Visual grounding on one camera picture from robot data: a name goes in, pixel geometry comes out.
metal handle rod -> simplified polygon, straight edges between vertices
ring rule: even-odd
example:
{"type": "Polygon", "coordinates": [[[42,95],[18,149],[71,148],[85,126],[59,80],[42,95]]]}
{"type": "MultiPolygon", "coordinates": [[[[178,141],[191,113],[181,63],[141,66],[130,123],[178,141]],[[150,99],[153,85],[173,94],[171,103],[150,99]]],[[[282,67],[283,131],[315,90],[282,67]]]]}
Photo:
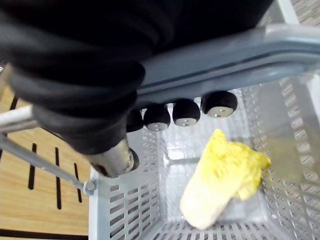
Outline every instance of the metal handle rod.
{"type": "Polygon", "coordinates": [[[39,127],[33,117],[32,105],[0,114],[0,133],[12,133],[39,127]]]}
{"type": "Polygon", "coordinates": [[[3,134],[0,134],[0,149],[11,153],[18,158],[21,158],[22,160],[30,163],[35,167],[46,170],[47,172],[52,173],[53,175],[72,183],[77,189],[83,189],[84,184],[80,182],[75,176],[63,170],[62,168],[48,162],[34,152],[29,151],[19,144],[16,144],[3,134]]]}

basket mesh wall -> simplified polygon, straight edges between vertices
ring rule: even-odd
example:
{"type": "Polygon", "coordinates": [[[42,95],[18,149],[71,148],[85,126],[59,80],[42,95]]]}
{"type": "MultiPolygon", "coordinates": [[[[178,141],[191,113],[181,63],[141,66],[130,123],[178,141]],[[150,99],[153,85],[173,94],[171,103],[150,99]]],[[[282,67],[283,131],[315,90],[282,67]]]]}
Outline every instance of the basket mesh wall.
{"type": "Polygon", "coordinates": [[[98,190],[98,228],[104,232],[105,239],[137,239],[160,215],[156,136],[143,129],[134,139],[140,144],[138,150],[135,149],[140,156],[138,169],[98,183],[99,188],[103,188],[98,190]]]}
{"type": "Polygon", "coordinates": [[[297,240],[320,235],[319,123],[306,85],[312,77],[284,78],[243,92],[254,147],[276,161],[263,173],[270,220],[297,240]],[[275,120],[266,122],[266,115],[275,120]]]}

metal bolt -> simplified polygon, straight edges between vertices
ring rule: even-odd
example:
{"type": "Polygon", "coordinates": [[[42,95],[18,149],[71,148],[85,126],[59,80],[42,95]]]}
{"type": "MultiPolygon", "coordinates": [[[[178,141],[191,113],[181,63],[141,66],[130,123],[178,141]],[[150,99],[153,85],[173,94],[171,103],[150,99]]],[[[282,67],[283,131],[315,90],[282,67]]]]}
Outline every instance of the metal bolt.
{"type": "Polygon", "coordinates": [[[88,190],[88,191],[93,191],[95,190],[95,184],[92,182],[92,181],[86,181],[85,182],[85,188],[88,190]]]}

black fabric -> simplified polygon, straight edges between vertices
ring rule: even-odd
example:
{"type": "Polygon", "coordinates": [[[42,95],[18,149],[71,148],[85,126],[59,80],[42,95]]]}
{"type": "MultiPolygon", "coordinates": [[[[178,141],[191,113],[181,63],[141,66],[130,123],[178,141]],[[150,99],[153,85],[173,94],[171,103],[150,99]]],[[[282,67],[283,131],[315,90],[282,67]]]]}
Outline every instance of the black fabric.
{"type": "Polygon", "coordinates": [[[13,90],[35,105],[44,127],[94,154],[115,144],[102,133],[125,133],[119,129],[125,124],[112,123],[125,119],[134,104],[130,96],[144,78],[140,60],[253,28],[271,2],[1,0],[0,56],[14,66],[13,90]],[[101,128],[97,139],[106,141],[96,150],[92,144],[85,149],[87,140],[80,143],[89,134],[88,119],[101,128]]]}

gray plastic basket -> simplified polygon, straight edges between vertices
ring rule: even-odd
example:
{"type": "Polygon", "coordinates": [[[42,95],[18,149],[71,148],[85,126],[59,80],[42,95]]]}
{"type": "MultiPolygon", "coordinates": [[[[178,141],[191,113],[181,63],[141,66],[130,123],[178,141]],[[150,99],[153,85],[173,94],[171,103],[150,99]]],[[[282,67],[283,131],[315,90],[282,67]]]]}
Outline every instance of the gray plastic basket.
{"type": "MultiPolygon", "coordinates": [[[[296,21],[279,0],[269,22],[296,21]]],[[[236,89],[231,116],[128,134],[139,167],[118,178],[99,176],[90,197],[91,240],[320,240],[320,78],[314,73],[236,89]],[[258,193],[232,200],[207,230],[191,227],[179,210],[186,184],[215,129],[270,156],[258,193]]]]}

